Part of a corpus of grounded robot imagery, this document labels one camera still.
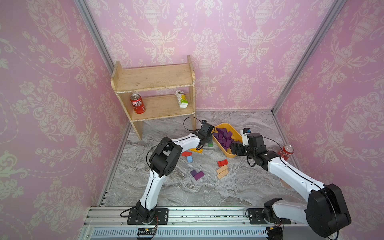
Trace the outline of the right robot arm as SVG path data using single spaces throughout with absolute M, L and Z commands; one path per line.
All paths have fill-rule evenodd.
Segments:
M 232 154 L 245 156 L 250 167 L 259 166 L 277 176 L 306 201 L 305 204 L 272 199 L 264 204 L 264 219 L 270 224 L 288 219 L 308 225 L 318 236 L 329 238 L 352 223 L 342 190 L 326 185 L 289 164 L 281 155 L 267 150 L 264 137 L 246 129 L 242 142 L 230 145 Z

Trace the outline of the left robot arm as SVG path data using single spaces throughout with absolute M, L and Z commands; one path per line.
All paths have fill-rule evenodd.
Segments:
M 160 191 L 167 176 L 176 168 L 182 153 L 190 149 L 202 149 L 208 139 L 213 136 L 214 130 L 213 125 L 202 120 L 199 129 L 190 131 L 188 135 L 177 139 L 164 137 L 159 144 L 151 149 L 152 154 L 146 156 L 150 175 L 145 192 L 134 207 L 120 214 L 120 217 L 127 219 L 128 225 L 159 223 L 156 208 Z

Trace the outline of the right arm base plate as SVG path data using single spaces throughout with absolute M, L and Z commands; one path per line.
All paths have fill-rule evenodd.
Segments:
M 290 220 L 278 218 L 270 210 L 264 208 L 248 208 L 245 216 L 249 219 L 251 225 L 282 226 L 291 224 Z

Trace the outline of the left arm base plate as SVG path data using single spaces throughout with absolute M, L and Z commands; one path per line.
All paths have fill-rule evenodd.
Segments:
M 132 209 L 128 215 L 127 225 L 167 225 L 169 209 L 155 208 L 151 211 Z

